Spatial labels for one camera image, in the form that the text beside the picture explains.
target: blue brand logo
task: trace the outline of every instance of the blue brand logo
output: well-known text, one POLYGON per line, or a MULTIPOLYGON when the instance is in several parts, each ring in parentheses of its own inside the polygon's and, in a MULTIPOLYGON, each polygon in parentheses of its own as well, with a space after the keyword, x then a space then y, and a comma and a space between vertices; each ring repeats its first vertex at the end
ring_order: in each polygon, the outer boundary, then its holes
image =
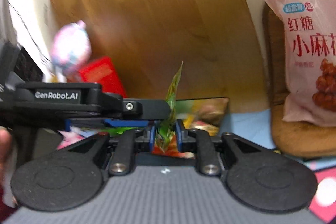
POLYGON ((299 13, 299 12, 303 12, 305 10, 305 6, 300 3, 288 3, 283 7, 283 11, 286 14, 291 14, 291 13, 299 13))

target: colorful food package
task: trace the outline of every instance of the colorful food package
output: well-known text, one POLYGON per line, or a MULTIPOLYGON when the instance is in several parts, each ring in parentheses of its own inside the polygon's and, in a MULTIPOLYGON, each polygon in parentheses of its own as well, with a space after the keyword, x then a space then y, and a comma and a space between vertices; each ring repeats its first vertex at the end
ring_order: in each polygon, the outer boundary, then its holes
POLYGON ((265 0, 285 27, 283 120, 336 126, 336 0, 265 0))

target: white polka dot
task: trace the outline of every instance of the white polka dot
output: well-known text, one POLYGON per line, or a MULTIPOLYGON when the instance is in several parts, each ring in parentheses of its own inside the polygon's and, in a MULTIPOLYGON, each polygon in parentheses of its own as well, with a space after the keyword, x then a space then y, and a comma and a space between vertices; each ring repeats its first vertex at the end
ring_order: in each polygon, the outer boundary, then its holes
POLYGON ((336 178, 328 177, 319 183, 316 201, 321 207, 329 207, 336 202, 336 178))

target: red box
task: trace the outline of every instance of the red box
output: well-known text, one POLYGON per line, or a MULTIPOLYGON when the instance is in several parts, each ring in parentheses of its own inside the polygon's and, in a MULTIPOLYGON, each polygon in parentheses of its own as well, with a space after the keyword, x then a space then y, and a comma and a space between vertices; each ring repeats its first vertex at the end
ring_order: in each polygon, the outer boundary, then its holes
POLYGON ((117 93, 124 98, 127 97, 109 57, 102 57, 80 68, 75 75, 75 79, 81 82, 99 83, 103 86, 103 92, 117 93))

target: round black disc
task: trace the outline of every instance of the round black disc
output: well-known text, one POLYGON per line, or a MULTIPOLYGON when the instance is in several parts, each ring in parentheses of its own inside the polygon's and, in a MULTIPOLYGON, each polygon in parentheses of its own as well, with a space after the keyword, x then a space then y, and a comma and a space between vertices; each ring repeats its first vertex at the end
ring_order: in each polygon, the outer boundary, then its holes
POLYGON ((300 210, 313 199, 317 181, 306 166, 272 152, 246 154, 227 173, 239 201, 265 212, 300 210))
POLYGON ((93 198, 102 174, 85 154, 54 153, 17 169, 11 180, 19 204, 39 211, 74 208, 93 198))

